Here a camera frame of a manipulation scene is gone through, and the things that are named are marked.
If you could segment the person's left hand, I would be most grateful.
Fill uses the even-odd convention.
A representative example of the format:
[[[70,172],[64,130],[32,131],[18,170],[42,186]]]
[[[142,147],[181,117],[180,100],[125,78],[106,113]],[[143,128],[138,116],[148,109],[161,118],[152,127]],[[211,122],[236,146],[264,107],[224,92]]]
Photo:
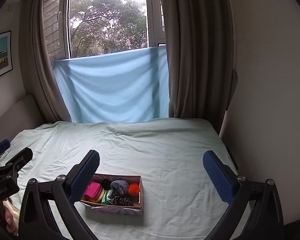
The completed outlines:
[[[15,222],[15,212],[13,211],[12,205],[10,204],[10,201],[8,198],[3,200],[3,205],[5,209],[5,221],[6,221],[6,229],[9,233],[13,234],[16,236],[18,234],[18,226],[16,225]]]

